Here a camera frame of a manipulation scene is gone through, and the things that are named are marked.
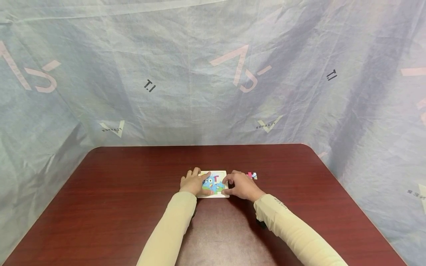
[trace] wooden table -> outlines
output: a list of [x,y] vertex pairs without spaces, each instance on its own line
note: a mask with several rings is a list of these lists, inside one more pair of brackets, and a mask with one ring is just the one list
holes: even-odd
[[[258,186],[322,235],[350,266],[405,265],[336,178],[302,144],[108,147],[91,151],[4,266],[134,266],[187,170],[256,172]],[[301,265],[235,197],[203,199],[176,265]]]

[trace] forearm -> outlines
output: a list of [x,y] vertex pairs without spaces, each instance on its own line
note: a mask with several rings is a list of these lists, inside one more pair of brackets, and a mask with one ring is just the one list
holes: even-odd
[[254,208],[258,220],[284,240],[305,266],[347,266],[315,230],[272,195],[256,200]]
[[136,266],[174,266],[182,238],[194,214],[197,198],[189,192],[174,194],[149,237]]

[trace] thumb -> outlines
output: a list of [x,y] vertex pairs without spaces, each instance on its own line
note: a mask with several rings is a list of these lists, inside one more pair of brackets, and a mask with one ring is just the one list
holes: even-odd
[[224,189],[222,190],[223,195],[234,195],[234,189]]
[[202,189],[201,190],[201,195],[203,195],[203,196],[211,196],[211,195],[213,195],[213,191],[211,191],[210,189]]

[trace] fabric wall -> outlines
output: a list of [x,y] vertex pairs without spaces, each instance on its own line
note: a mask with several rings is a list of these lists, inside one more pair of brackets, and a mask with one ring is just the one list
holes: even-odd
[[426,261],[425,0],[0,0],[0,264],[97,146],[305,143]]

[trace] right hand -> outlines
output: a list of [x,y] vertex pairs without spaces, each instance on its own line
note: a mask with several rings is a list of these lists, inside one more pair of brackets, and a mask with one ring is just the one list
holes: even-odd
[[243,200],[250,200],[251,202],[255,202],[261,196],[265,195],[265,192],[254,183],[253,179],[240,171],[233,170],[232,174],[227,174],[222,183],[225,184],[226,182],[235,184],[235,187],[222,190],[222,194],[224,195],[234,195]]

